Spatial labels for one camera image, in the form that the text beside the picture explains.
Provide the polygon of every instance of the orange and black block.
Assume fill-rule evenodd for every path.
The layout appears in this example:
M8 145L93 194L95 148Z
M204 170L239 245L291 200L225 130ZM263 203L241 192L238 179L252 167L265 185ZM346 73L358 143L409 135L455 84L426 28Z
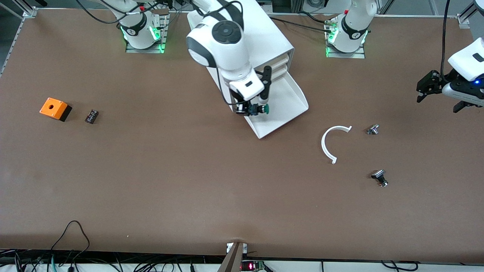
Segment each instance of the orange and black block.
M71 110L72 107L65 102L49 97L40 109L40 113L64 122Z

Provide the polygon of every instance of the brown tabletop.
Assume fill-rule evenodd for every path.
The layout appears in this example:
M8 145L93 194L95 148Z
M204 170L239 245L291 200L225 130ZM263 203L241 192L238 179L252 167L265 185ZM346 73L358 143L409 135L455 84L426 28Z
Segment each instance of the brown tabletop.
M50 248L76 219L91 250L210 255L238 240L260 257L484 262L482 110L416 103L442 20L375 18L364 60L277 25L309 110L257 139L187 53L185 14L158 55L125 53L82 10L27 19L0 78L0 248ZM471 41L449 20L447 57ZM66 122L39 114L47 97L73 107ZM328 134L332 165L320 141L335 125L353 129ZM73 227L58 248L84 243Z

